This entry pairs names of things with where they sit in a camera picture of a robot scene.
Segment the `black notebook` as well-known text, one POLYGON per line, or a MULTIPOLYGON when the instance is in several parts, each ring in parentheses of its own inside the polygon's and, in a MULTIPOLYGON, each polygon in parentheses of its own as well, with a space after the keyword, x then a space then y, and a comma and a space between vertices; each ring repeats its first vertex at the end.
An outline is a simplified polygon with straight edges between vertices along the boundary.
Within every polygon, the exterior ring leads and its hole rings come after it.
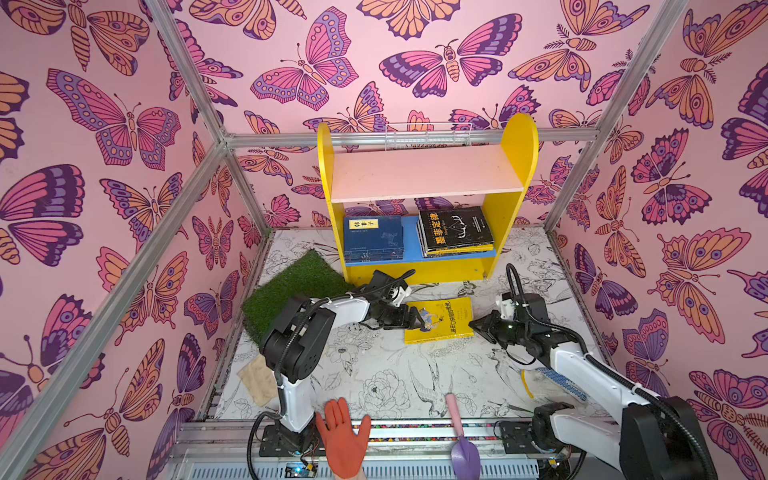
POLYGON ((494 238, 481 207, 421 211, 418 235, 426 258, 488 252, 494 238))

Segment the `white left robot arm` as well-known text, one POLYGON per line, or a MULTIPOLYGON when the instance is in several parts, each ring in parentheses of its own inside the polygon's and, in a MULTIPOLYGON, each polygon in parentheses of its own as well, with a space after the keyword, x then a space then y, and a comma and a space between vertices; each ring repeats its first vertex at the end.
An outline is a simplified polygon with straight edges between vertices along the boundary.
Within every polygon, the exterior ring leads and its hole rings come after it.
POLYGON ((410 269, 398 277, 376 270, 371 281, 337 297, 292 297, 261 342, 259 352, 272 370, 279 410, 271 417, 291 433, 302 434, 314 418, 302 386, 318 365, 331 331, 357 324, 369 330, 427 332, 427 321, 405 303, 411 294, 410 269))

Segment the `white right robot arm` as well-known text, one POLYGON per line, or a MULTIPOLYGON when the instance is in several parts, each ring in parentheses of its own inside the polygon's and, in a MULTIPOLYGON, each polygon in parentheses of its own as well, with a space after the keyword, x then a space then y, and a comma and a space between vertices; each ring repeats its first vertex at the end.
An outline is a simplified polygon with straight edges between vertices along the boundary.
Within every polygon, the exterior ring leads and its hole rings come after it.
POLYGON ((662 397, 602 363, 582 336, 550 321, 543 298, 503 294, 470 328, 500 347, 521 346, 571 381, 609 418, 580 416, 567 402, 535 408, 531 438, 541 451, 567 446, 590 454, 627 479, 715 479, 718 474, 692 407, 662 397))

